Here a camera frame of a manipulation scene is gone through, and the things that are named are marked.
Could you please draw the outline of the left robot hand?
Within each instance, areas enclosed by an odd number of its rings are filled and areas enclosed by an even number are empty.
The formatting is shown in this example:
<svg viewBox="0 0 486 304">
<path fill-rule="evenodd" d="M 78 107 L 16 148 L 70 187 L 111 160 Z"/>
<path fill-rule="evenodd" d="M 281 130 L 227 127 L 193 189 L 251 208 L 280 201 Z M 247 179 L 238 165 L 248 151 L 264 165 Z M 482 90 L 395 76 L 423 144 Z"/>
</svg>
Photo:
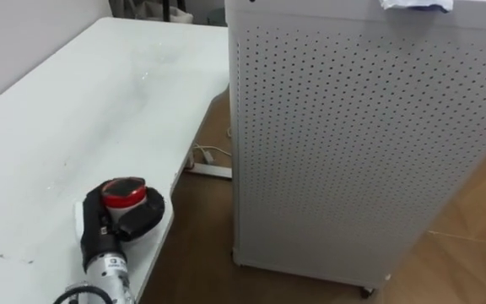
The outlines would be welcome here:
<svg viewBox="0 0 486 304">
<path fill-rule="evenodd" d="M 123 255 L 122 244 L 153 230 L 163 219 L 165 199 L 142 177 L 117 177 L 86 194 L 78 222 L 82 266 L 107 253 Z"/>
</svg>

